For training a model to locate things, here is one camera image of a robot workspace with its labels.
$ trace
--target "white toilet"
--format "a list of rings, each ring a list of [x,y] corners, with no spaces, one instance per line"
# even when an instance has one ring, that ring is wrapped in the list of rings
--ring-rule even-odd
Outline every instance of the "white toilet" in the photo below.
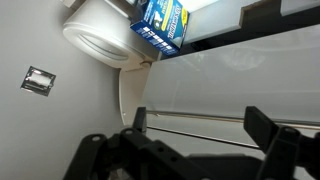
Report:
[[[150,63],[159,52],[130,29],[130,21],[104,0],[87,0],[65,22],[64,36],[76,47],[120,68],[119,101],[124,125],[140,105]]]

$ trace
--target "metal rod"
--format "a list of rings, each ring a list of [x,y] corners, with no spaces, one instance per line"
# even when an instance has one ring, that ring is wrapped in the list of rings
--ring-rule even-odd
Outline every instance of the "metal rod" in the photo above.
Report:
[[[153,127],[153,126],[147,126],[147,128],[157,130],[157,131],[172,133],[172,134],[178,134],[178,135],[189,136],[189,137],[198,138],[198,139],[204,139],[204,140],[208,140],[208,141],[215,141],[215,142],[230,144],[230,145],[234,145],[234,146],[241,146],[241,147],[245,147],[245,148],[260,150],[260,148],[258,146],[251,145],[251,144],[244,144],[244,143],[228,141],[228,140],[219,139],[219,138],[212,138],[212,137],[201,136],[201,135],[197,135],[197,134],[191,134],[191,133],[185,133],[185,132],[180,132],[180,131],[174,131],[174,130],[169,130],[169,129]]]
[[[199,114],[190,114],[190,113],[177,113],[177,112],[165,112],[165,111],[147,111],[147,114],[155,116],[172,116],[172,117],[185,117],[185,118],[194,118],[194,119],[205,119],[205,120],[214,120],[214,121],[227,121],[227,122],[236,122],[243,123],[242,118],[236,117],[223,117],[223,116],[210,116],[210,115],[199,115]],[[298,121],[298,120],[284,120],[284,119],[272,119],[276,124],[282,124],[290,126],[293,128],[299,129],[309,129],[309,130],[320,130],[320,123],[318,122],[309,122],[309,121]]]

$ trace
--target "wall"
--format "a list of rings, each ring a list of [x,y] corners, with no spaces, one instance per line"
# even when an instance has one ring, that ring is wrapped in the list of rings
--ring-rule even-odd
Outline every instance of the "wall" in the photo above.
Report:
[[[90,133],[122,128],[118,71],[62,35],[59,0],[0,1],[0,179],[62,179]],[[57,75],[49,97],[20,90],[29,68]]]
[[[320,25],[153,64],[149,110],[320,123]]]

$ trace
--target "bathroom wall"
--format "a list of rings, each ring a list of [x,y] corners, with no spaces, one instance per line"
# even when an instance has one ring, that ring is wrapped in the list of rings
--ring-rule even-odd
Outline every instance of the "bathroom wall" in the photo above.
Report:
[[[0,179],[62,179],[80,140],[122,128],[118,70],[67,42],[59,0],[0,1]],[[34,66],[57,75],[49,97],[20,89]]]

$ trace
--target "cardboard box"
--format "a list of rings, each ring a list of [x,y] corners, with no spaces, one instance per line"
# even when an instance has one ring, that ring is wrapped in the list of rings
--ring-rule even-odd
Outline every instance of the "cardboard box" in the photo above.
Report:
[[[130,28],[165,55],[177,54],[189,12],[178,0],[139,0]]]

